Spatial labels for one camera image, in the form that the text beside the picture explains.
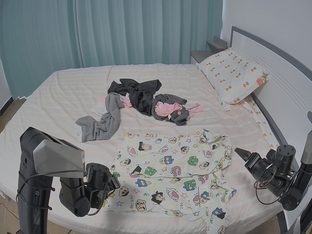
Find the curtain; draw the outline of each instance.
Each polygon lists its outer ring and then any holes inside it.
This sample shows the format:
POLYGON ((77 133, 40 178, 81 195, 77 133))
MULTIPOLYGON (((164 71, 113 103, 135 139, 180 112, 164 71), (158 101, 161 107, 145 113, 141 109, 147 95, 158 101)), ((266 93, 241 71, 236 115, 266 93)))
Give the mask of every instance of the curtain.
POLYGON ((0 0, 0 56, 14 98, 51 73, 189 63, 220 36, 223 0, 0 0))

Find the bed sheet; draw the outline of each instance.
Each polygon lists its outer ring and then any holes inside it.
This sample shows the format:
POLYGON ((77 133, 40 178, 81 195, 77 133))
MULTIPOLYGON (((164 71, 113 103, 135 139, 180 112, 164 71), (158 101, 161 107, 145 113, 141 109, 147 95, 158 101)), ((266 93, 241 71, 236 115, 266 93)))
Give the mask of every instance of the bed sheet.
MULTIPOLYGON (((226 112, 217 94, 203 73, 191 64, 187 65, 125 65, 68 69, 54 72, 27 99, 0 134, 0 190, 15 198, 20 163, 19 137, 29 127, 35 127, 57 138, 65 139, 85 151, 85 161, 109 166, 121 147, 126 132, 158 133, 162 135, 194 135, 204 127, 230 137, 232 164, 224 169, 227 187, 237 193, 227 204, 230 223, 227 233, 246 233, 282 210, 279 203, 262 205, 255 197, 254 179, 244 167, 244 161, 234 152, 236 147, 256 151, 265 156, 270 149, 258 124, 250 112, 240 103, 226 112), (174 94, 187 99, 186 105, 201 104, 204 112, 189 119, 186 126, 157 121, 140 114, 133 108, 120 110, 118 131, 110 140, 78 143, 74 134, 76 119, 91 115, 100 96, 107 95, 111 82, 120 78, 132 78, 138 82, 159 79, 162 87, 156 94, 174 94)), ((53 181, 56 192, 51 193, 48 219, 64 227, 83 233, 205 233, 203 220, 185 221, 156 212, 103 212, 95 216, 78 218, 59 201, 60 183, 53 181)), ((263 190, 259 196, 270 202, 275 197, 263 190)))

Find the cartoon print pajamas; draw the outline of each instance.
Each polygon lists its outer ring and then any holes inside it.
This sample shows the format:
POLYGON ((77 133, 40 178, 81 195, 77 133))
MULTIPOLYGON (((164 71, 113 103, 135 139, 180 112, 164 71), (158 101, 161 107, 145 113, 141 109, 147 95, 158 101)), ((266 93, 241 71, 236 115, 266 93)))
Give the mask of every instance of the cartoon print pajamas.
POLYGON ((201 129, 197 135, 163 137, 126 133, 111 172, 121 188, 104 201, 104 211, 154 211, 203 218, 207 233, 224 234, 226 203, 236 190, 226 188, 222 169, 231 164, 230 139, 201 129))

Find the white pillow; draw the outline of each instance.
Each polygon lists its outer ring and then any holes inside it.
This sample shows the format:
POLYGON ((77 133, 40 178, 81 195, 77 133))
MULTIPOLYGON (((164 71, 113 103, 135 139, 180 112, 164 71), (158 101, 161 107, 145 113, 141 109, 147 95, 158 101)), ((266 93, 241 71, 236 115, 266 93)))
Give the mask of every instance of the white pillow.
POLYGON ((197 67, 216 90, 226 111, 269 79, 262 65, 242 57, 232 48, 206 58, 197 67))

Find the white headboard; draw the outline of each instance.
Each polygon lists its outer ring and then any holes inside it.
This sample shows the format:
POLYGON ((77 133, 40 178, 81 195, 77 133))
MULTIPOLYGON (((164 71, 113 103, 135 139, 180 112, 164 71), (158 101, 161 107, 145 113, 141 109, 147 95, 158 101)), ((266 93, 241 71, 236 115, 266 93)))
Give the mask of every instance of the white headboard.
POLYGON ((280 144, 296 148, 295 157, 300 164, 312 130, 312 71, 282 49, 234 26, 230 47, 269 72, 270 79, 252 96, 280 144))

